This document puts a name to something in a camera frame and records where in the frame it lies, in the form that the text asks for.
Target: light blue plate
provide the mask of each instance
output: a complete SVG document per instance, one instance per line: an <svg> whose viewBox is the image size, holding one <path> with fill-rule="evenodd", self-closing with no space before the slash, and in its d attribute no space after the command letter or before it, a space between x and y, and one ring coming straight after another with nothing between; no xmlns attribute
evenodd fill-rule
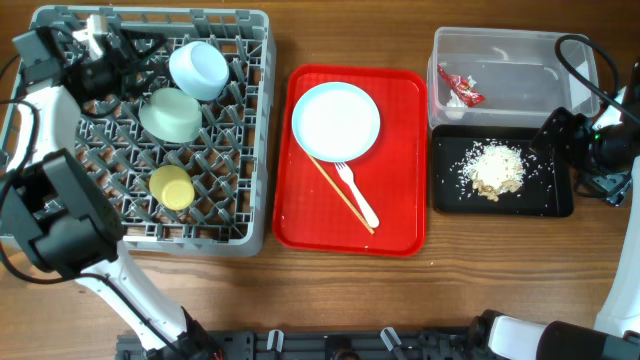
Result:
<svg viewBox="0 0 640 360"><path fill-rule="evenodd" d="M328 162L353 160L380 132L373 99L357 86L329 82L302 95L292 116L293 136L311 156Z"/></svg>

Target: cup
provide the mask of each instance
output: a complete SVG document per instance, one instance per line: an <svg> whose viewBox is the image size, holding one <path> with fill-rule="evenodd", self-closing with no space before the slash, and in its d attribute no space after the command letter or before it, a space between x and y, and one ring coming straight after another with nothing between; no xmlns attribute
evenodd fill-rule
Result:
<svg viewBox="0 0 640 360"><path fill-rule="evenodd" d="M138 117L145 130L164 141L192 141L202 128L200 104L180 89L156 90Z"/></svg>
<svg viewBox="0 0 640 360"><path fill-rule="evenodd" d="M154 171L149 190L162 205L174 211L188 207L195 196L189 174L175 165L165 165Z"/></svg>
<svg viewBox="0 0 640 360"><path fill-rule="evenodd" d="M189 96L209 101L217 98L229 80L229 65L213 45L193 41L169 58L173 81Z"/></svg>

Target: candy wrapper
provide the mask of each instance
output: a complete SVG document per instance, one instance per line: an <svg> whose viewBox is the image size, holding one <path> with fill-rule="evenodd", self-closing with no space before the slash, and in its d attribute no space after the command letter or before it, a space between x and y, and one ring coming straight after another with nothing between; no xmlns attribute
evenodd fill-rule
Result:
<svg viewBox="0 0 640 360"><path fill-rule="evenodd" d="M468 107L478 105L485 100L485 97L478 94L471 88L469 82L460 75L449 75L444 72L442 66L438 65L438 74L449 84L453 92L458 95L460 100L464 102Z"/></svg>

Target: white fork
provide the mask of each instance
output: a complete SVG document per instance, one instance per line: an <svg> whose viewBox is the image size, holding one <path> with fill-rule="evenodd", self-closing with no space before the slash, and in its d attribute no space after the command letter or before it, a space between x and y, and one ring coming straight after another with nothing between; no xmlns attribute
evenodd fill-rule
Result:
<svg viewBox="0 0 640 360"><path fill-rule="evenodd" d="M353 171L351 171L351 168L349 168L345 163L336 163L335 165L338 170L338 175L340 175L340 178L345 184L349 185L349 189L351 189L353 196L356 198L360 211L362 211L362 216L367 220L369 226L377 228L380 225L380 220L378 220L376 213L373 212L373 209L369 206L367 200L364 199L364 196L362 196L362 193L358 190L354 180Z"/></svg>

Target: wooden tabletop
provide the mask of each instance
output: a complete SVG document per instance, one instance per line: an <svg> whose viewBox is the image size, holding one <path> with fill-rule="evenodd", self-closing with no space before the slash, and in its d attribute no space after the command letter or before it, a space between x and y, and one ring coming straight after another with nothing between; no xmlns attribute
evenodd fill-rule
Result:
<svg viewBox="0 0 640 360"><path fill-rule="evenodd" d="M42 0L2 0L0 62ZM77 4L109 5L105 0ZM441 26L575 32L617 61L627 82L639 55L640 2L582 0L117 1L113 5L261 9L277 42L269 139L273 202L287 77L307 63L408 69L425 76ZM611 86L598 61L600 83ZM15 69L0 86L9 96ZM270 213L267 214L270 228ZM465 325L485 309L523 319L592 326L609 292L629 218L576 198L566 219L428 214L424 248L408 259L294 251L270 229L259 256L244 259L138 254L151 280L211 330L372 330ZM11 257L36 273L21 254ZM128 332L102 300L76 284L36 286L0 270L0 358L112 359Z"/></svg>

